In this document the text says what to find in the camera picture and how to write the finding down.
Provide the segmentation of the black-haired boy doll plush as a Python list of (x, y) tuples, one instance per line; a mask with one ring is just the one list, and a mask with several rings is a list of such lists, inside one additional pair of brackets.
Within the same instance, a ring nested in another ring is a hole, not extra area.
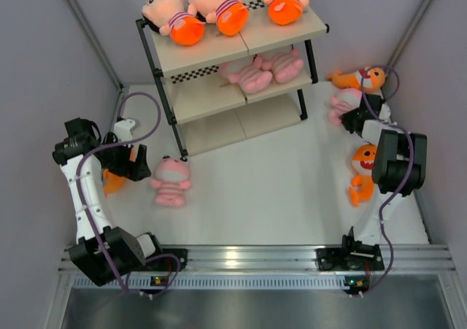
[(201, 41), (205, 27), (196, 16), (185, 10), (185, 0), (148, 0), (142, 7), (143, 17), (161, 36), (169, 36), (182, 46)]

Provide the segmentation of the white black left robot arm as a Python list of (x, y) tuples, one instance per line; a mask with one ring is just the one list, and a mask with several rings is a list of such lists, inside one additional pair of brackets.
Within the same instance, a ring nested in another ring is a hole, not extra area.
[(67, 137), (53, 151), (68, 183), (77, 222), (76, 244), (69, 257), (98, 286), (143, 266), (157, 270), (165, 260), (152, 233), (133, 236), (113, 223), (104, 192), (103, 170), (133, 182), (150, 177), (146, 146), (130, 143), (137, 126), (136, 120), (120, 117), (112, 131), (101, 136), (93, 121), (76, 118), (66, 122)]

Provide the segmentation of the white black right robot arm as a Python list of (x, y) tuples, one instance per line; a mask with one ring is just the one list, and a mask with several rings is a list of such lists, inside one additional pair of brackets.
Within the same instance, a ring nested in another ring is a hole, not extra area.
[(348, 190), (350, 202), (367, 203), (368, 209), (342, 238), (340, 258), (349, 270), (384, 270), (379, 240), (393, 245), (386, 224), (425, 182), (428, 137), (383, 120), (383, 104), (380, 96), (365, 93), (360, 106), (341, 117), (346, 130), (366, 140), (351, 161), (355, 176)]

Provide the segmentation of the small boy doll plush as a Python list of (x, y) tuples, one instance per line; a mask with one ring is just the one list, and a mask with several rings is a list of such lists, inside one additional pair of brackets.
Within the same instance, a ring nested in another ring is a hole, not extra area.
[(188, 12), (215, 24), (226, 36), (237, 35), (245, 26), (249, 10), (244, 0), (188, 0)]

